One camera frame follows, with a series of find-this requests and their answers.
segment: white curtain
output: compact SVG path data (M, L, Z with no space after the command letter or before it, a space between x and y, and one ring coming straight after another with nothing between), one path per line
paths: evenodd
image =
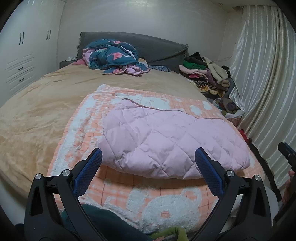
M277 150L296 149L296 34L277 7L244 6L230 72L230 98L245 112L239 125L268 162L278 187L291 166Z

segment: wardrobe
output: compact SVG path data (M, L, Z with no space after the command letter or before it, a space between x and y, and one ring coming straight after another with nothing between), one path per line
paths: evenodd
M24 0L0 32L0 107L57 70L57 38L65 2Z

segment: ceiling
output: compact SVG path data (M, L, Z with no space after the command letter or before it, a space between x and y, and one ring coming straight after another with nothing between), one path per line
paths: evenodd
M233 7L243 6L243 5L269 5L277 6L272 0L209 0L210 2L216 4L220 8L224 9L226 12L234 12Z

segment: gray headboard cover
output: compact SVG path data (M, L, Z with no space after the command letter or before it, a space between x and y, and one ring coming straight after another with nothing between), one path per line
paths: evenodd
M116 39L132 44L150 65L165 65L172 71L179 72L185 56L188 55L188 45L178 44L169 40L148 35L121 32L82 32L77 47L77 59L82 59L82 51L90 42L98 39Z

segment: silver bolt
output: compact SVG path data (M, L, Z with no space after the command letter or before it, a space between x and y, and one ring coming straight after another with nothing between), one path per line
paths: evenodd
M234 176L234 172L231 171L231 170L227 171L226 174L227 174L227 176L229 176L229 177L233 177L233 176Z
M255 179L256 179L257 181L260 181L260 180L261 180L261 177L260 177L259 175L255 175Z
M38 174L35 176L35 179L36 179L36 180L39 180L41 177L42 177L42 175L41 175L40 173L38 173Z
M70 170L64 170L62 174L66 177L70 174Z

